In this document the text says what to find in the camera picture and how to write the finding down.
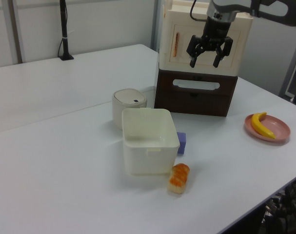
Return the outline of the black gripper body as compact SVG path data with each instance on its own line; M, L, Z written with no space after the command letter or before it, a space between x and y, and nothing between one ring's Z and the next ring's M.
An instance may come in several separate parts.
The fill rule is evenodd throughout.
M233 39L227 36L230 26L230 22L221 22L208 17L199 43L200 48L216 49L223 44L226 47L231 47Z

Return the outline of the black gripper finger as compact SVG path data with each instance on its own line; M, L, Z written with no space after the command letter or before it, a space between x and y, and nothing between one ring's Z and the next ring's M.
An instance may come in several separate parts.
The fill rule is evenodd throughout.
M213 62L213 66L215 68L218 68L220 61L223 60L224 57L229 56L233 44L233 39L230 37L213 39L213 44L215 52L217 54Z
M192 35L186 52L189 54L191 58L190 66L194 68L198 56L204 52L202 38L197 37L196 35Z

